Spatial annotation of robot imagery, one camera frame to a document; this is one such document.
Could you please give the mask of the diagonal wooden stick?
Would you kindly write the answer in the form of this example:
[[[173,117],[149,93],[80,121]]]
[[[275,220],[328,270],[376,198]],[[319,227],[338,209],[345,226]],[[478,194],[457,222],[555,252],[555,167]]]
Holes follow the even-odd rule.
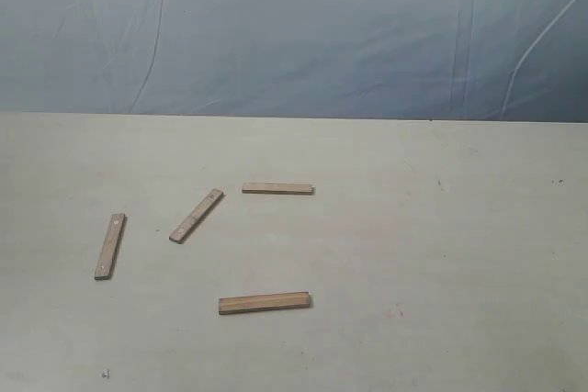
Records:
[[[254,295],[245,297],[223,297],[219,299],[220,315],[244,314],[262,311],[309,308],[311,294],[307,291]]]

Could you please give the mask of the blue-grey backdrop cloth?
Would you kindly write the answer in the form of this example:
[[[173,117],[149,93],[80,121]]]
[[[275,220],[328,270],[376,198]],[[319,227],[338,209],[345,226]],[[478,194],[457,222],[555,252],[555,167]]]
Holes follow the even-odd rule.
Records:
[[[587,0],[1,0],[1,108],[583,122]]]

